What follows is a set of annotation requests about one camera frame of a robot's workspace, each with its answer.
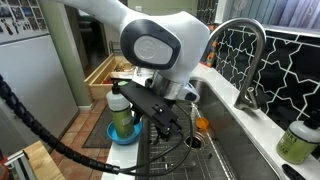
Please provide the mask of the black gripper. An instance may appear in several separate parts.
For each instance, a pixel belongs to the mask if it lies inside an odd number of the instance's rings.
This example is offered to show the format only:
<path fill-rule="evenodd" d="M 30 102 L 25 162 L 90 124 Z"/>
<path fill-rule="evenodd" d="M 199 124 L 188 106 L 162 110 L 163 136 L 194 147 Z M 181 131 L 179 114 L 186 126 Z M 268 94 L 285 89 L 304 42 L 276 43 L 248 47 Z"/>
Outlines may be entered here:
<path fill-rule="evenodd" d="M 181 132 L 178 116 L 165 103 L 164 99 L 134 81 L 120 87 L 120 93 L 128 99 L 134 108 L 151 120 L 161 133 L 177 135 Z"/>

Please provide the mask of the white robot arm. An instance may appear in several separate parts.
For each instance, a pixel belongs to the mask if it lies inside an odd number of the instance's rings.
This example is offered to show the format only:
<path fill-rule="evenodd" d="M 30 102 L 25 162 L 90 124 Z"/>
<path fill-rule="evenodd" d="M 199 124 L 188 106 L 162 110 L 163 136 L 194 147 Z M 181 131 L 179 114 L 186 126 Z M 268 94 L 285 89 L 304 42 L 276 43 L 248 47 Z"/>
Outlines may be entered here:
<path fill-rule="evenodd" d="M 164 135 L 181 126 L 170 101 L 196 102 L 189 83 L 209 39 L 210 30 L 187 12 L 154 16 L 137 12 L 119 0 L 55 0 L 80 9 L 119 33 L 123 56 L 133 65 L 154 71 L 145 85 L 129 82 L 120 92 Z"/>

